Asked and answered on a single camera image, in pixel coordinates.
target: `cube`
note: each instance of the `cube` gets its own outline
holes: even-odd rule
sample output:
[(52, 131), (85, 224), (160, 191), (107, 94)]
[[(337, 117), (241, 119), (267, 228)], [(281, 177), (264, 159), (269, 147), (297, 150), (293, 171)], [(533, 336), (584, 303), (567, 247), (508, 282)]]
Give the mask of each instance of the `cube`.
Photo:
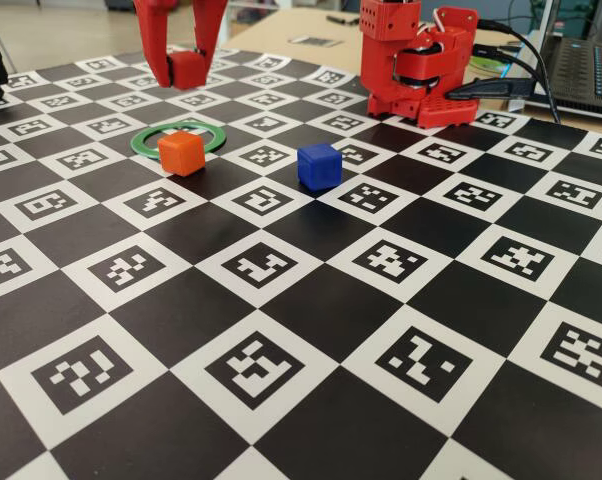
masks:
[(159, 139), (159, 158), (166, 172), (187, 177), (205, 167), (203, 139), (188, 132), (175, 132)]
[(299, 180), (310, 190), (323, 190), (341, 183), (341, 152), (330, 145), (310, 145), (297, 150)]

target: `ring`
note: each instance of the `ring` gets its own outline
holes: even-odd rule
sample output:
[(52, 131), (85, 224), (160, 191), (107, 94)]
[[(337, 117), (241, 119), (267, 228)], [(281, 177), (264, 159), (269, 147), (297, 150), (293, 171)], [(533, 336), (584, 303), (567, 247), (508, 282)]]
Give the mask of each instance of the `ring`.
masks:
[(159, 151), (148, 147), (145, 142), (152, 135), (155, 135), (160, 132), (164, 132), (166, 130), (196, 130), (201, 129), (206, 132), (210, 132), (212, 134), (212, 141), (205, 144), (204, 151), (205, 153), (212, 152), (216, 150), (226, 140), (225, 132), (221, 127), (215, 127), (214, 125), (210, 125), (209, 123), (203, 122), (175, 122), (175, 123), (164, 123), (163, 125), (159, 125), (157, 127), (146, 128), (145, 130), (141, 130), (138, 134), (134, 136), (132, 141), (130, 142), (130, 147), (139, 155), (143, 155), (148, 158), (152, 158), (153, 160), (159, 159)]

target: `red plastic part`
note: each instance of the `red plastic part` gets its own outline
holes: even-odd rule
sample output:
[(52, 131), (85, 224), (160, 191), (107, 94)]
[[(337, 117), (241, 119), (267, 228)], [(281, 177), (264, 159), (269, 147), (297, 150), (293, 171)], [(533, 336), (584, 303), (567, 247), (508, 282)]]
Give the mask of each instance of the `red plastic part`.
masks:
[[(424, 128), (469, 123), (478, 102), (446, 100), (444, 95), (463, 83), (479, 21), (477, 11), (439, 8), (445, 31), (431, 27), (418, 33), (420, 13), (418, 0), (362, 0), (361, 83), (370, 91), (368, 113), (416, 119)], [(435, 44), (439, 53), (419, 54)], [(399, 77), (425, 84), (407, 85)]]
[(145, 58), (162, 87), (205, 84), (228, 0), (194, 0), (197, 51), (167, 54), (168, 13), (174, 0), (134, 0)]

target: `orange cube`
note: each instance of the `orange cube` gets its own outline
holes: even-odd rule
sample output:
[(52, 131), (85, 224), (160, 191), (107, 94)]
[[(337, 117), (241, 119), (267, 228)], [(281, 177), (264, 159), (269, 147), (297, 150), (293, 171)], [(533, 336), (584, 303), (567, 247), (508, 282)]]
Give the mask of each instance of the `orange cube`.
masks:
[(179, 131), (160, 138), (157, 144), (161, 166), (166, 172), (187, 177), (205, 167), (203, 139), (199, 135)]

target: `laptop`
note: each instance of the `laptop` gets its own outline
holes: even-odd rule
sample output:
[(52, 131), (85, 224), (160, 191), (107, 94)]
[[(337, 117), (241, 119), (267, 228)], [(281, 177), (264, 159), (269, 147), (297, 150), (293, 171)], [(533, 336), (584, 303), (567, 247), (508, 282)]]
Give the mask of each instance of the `laptop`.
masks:
[[(566, 15), (575, 16), (561, 11), (560, 0), (548, 0), (535, 46), (541, 47), (559, 110), (602, 117), (602, 42), (598, 41), (602, 38), (602, 0), (590, 29), (596, 33), (595, 38), (584, 40), (555, 34), (555, 23)], [(537, 85), (526, 103), (547, 107), (543, 89)]]

